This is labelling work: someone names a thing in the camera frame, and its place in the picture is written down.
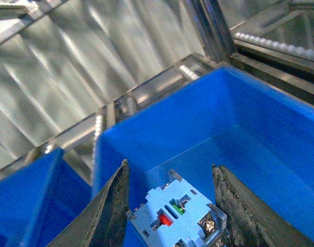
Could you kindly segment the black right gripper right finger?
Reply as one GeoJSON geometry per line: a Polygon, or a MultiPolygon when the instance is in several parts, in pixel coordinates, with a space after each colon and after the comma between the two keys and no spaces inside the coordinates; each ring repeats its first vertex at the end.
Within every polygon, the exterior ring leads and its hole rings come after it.
{"type": "Polygon", "coordinates": [[[314,246],[226,166],[212,165],[216,206],[227,215],[228,246],[314,246]]]}

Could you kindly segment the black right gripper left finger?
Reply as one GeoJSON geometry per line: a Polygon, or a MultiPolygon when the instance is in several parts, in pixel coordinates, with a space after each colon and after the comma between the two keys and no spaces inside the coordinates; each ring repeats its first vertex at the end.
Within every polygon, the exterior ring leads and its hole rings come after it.
{"type": "Polygon", "coordinates": [[[123,246],[130,168],[124,159],[103,188],[49,246],[123,246]]]}

